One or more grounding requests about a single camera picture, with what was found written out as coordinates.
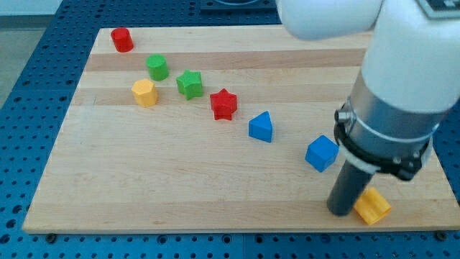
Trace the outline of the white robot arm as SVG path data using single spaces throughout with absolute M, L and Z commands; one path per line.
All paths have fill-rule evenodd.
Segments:
M 286 30 L 302 40 L 372 31 L 351 93 L 335 113 L 335 138 L 345 171 L 411 180 L 459 100 L 459 19 L 434 19 L 418 1 L 282 0 L 276 7 Z

